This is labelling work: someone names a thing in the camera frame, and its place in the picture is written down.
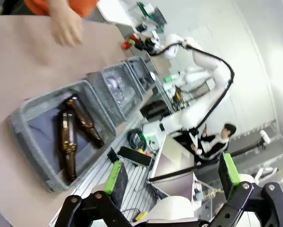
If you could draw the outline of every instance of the workbench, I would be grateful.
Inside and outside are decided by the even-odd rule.
[[[0,16],[0,212],[15,227],[44,227],[73,190],[51,194],[25,160],[7,116],[30,97],[131,56],[115,26],[84,21],[78,47],[57,45],[41,16]],[[127,124],[118,128],[121,134]]]

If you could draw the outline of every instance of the white robotic arm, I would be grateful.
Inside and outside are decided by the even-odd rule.
[[[167,47],[156,44],[155,47],[158,49],[153,50],[150,55],[158,56],[163,54],[166,58],[174,58],[179,46],[192,50],[194,63],[212,73],[215,87],[188,108],[164,117],[161,121],[144,125],[144,135],[155,134],[158,143],[165,134],[181,129],[198,129],[225,97],[234,77],[233,70],[224,60],[202,51],[200,45],[193,38],[181,38],[172,34],[168,36],[167,44]]]

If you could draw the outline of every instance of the orange shirt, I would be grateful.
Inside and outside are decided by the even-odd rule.
[[[96,7],[99,0],[68,0],[68,3],[78,15],[87,17],[92,9]],[[25,0],[25,4],[35,15],[49,15],[49,8],[46,0]]]

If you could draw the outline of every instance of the black and white jacket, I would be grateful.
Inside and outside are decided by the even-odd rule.
[[[222,151],[228,148],[229,139],[222,139],[220,134],[207,136],[201,135],[198,140],[198,150],[196,154],[204,161],[209,161],[218,156]]]

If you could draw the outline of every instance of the brown glass bottle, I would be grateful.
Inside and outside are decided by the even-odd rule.
[[[94,142],[94,144],[101,148],[104,145],[103,140],[100,138],[95,125],[94,120],[86,110],[84,104],[80,100],[77,94],[72,95],[70,98],[64,101],[64,105],[75,112],[77,124],[80,129],[87,135],[87,137]]]
[[[75,115],[71,110],[61,111],[59,114],[59,148],[64,159],[67,178],[72,182],[76,179],[75,153],[77,136]]]

